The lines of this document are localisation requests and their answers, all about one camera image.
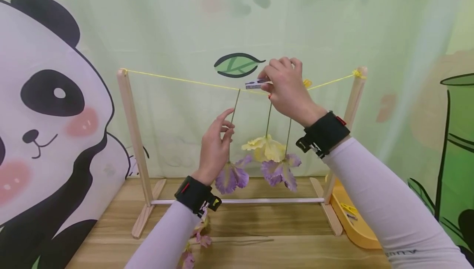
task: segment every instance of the panda eye patch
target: panda eye patch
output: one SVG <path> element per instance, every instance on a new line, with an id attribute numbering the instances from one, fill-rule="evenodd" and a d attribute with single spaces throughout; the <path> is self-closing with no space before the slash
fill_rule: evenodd
<path id="1" fill-rule="evenodd" d="M 79 86 L 55 70 L 35 73 L 21 88 L 21 100 L 31 110 L 50 116 L 75 116 L 84 110 Z"/>
<path id="2" fill-rule="evenodd" d="M 0 165 L 3 163 L 3 159 L 5 159 L 5 144 L 3 143 L 3 140 L 1 140 L 0 137 Z"/>

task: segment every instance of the finger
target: finger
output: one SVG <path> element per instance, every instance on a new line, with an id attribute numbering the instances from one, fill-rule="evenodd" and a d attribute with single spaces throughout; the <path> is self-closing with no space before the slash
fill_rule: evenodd
<path id="1" fill-rule="evenodd" d="M 268 92 L 269 94 L 272 94 L 275 90 L 275 86 L 273 84 L 270 84 L 270 83 L 264 83 L 264 84 L 262 84 L 260 89 L 262 89 L 265 92 Z"/>
<path id="2" fill-rule="evenodd" d="M 230 115 L 233 111 L 234 111 L 233 107 L 228 108 L 223 113 L 221 113 L 219 116 L 217 116 L 217 118 L 214 120 L 214 122 L 212 122 L 212 124 L 209 126 L 208 132 L 213 132 L 213 133 L 211 133 L 212 135 L 213 134 L 216 134 L 216 135 L 219 134 L 219 132 L 221 132 L 221 127 L 222 127 L 222 124 L 225 121 L 225 118 L 227 118 L 227 116 Z"/>
<path id="3" fill-rule="evenodd" d="M 268 79 L 272 79 L 272 77 L 278 73 L 278 70 L 276 70 L 274 67 L 272 66 L 265 66 L 264 69 L 258 74 L 257 76 L 257 79 L 265 79 L 265 78 L 268 78 Z"/>
<path id="4" fill-rule="evenodd" d="M 224 137 L 222 138 L 222 148 L 225 151 L 229 151 L 230 140 L 232 139 L 233 134 L 234 134 L 234 129 L 229 129 L 227 130 L 227 132 L 224 133 Z"/>
<path id="5" fill-rule="evenodd" d="M 281 58 L 280 58 L 280 62 L 281 62 L 281 64 L 283 64 L 283 66 L 286 67 L 287 69 L 293 68 L 293 66 L 291 66 L 291 61 L 288 59 L 288 57 L 281 57 Z"/>
<path id="6" fill-rule="evenodd" d="M 300 74 L 303 75 L 303 63 L 297 58 L 291 58 L 290 62 L 295 66 L 295 70 Z"/>
<path id="7" fill-rule="evenodd" d="M 270 60 L 270 66 L 274 67 L 276 70 L 285 69 L 285 66 L 280 61 L 276 60 L 275 58 Z"/>
<path id="8" fill-rule="evenodd" d="M 235 128 L 236 126 L 233 125 L 230 121 L 224 120 L 222 121 L 222 126 L 227 126 L 228 128 Z"/>

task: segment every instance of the red tag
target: red tag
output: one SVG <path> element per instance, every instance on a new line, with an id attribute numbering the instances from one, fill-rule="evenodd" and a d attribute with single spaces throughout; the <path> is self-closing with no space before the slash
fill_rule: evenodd
<path id="1" fill-rule="evenodd" d="M 342 123 L 342 125 L 346 126 L 346 122 L 344 120 L 342 120 L 339 116 L 336 116 L 336 119 L 339 120 L 339 122 Z"/>
<path id="2" fill-rule="evenodd" d="M 184 191 L 189 187 L 189 183 L 181 190 L 181 193 L 184 193 Z"/>

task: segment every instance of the forearm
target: forearm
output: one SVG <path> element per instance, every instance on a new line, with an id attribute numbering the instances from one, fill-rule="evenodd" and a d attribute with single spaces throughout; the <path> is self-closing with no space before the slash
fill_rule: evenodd
<path id="1" fill-rule="evenodd" d="M 354 138 L 323 161 L 344 185 L 393 268 L 471 268 L 417 195 Z"/>
<path id="2" fill-rule="evenodd" d="M 128 261 L 125 269 L 176 268 L 200 219 L 175 201 Z"/>

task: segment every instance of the panda nose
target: panda nose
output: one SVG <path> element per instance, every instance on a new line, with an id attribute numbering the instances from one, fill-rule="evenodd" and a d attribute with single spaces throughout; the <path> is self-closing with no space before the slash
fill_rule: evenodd
<path id="1" fill-rule="evenodd" d="M 23 135 L 23 141 L 26 144 L 30 144 L 31 142 L 34 142 L 38 138 L 39 134 L 40 133 L 38 132 L 38 130 L 32 129 Z"/>

